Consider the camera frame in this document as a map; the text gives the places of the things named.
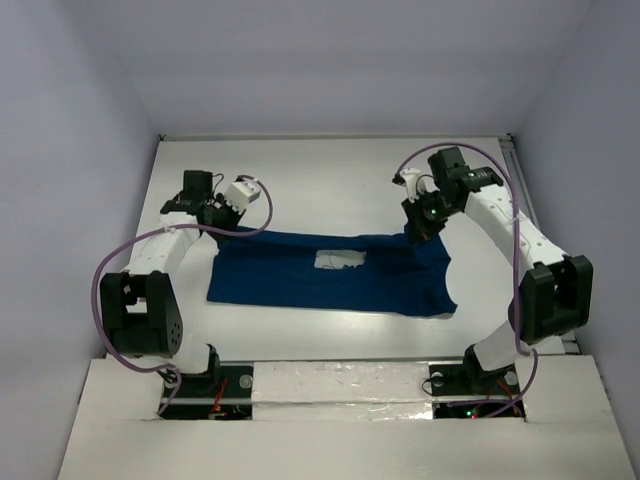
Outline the blue printed t-shirt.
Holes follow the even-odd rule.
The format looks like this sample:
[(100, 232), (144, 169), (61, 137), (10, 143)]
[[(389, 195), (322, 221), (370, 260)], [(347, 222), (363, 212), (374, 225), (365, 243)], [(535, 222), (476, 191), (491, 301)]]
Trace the blue printed t-shirt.
[(409, 232), (353, 237), (264, 231), (220, 246), (206, 298), (211, 303), (451, 315), (451, 258), (439, 237)]

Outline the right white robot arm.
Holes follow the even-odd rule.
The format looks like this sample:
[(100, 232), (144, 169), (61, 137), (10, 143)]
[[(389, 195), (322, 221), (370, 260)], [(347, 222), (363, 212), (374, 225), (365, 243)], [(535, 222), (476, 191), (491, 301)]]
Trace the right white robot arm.
[[(402, 203), (409, 237), (426, 242), (448, 219), (463, 214), (479, 226), (509, 261), (513, 298), (504, 322), (469, 346), (460, 368), (462, 384), (482, 392), (520, 357), (535, 347), (586, 325), (590, 316), (594, 266), (584, 255), (571, 255), (549, 240), (519, 206), (505, 167), (480, 148), (485, 167), (469, 166), (468, 144), (440, 142), (424, 148), (427, 173), (403, 161), (393, 182), (403, 187)], [(434, 186), (428, 188), (423, 179)]]

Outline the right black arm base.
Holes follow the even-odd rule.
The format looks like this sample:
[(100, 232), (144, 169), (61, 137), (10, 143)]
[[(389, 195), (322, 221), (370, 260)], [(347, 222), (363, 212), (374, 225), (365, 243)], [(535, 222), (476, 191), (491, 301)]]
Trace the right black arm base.
[(432, 399), (435, 419), (486, 418), (520, 394), (514, 365), (474, 380), (461, 363), (430, 364), (421, 389)]

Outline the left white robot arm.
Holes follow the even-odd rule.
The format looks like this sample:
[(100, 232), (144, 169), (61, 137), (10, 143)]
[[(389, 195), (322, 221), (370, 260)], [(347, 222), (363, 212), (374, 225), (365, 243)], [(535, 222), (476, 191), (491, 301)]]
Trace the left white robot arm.
[(221, 383), (221, 370), (210, 363), (212, 347), (187, 334), (172, 285), (188, 250), (200, 239), (202, 226), (234, 231), (247, 208), (261, 194), (252, 180), (237, 178), (220, 193), (214, 174), (187, 170), (181, 191), (160, 210), (160, 233), (141, 242), (138, 253), (119, 273), (99, 283), (103, 330), (115, 351), (127, 361), (143, 359), (150, 368), (170, 363), (186, 375), (195, 392), (209, 395)]

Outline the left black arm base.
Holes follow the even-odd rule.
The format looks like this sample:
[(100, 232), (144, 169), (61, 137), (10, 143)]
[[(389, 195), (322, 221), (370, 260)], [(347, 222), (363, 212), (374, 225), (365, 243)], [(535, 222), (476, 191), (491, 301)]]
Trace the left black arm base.
[(223, 363), (217, 384), (207, 375), (185, 375), (161, 413), (167, 420), (251, 420), (253, 363)]

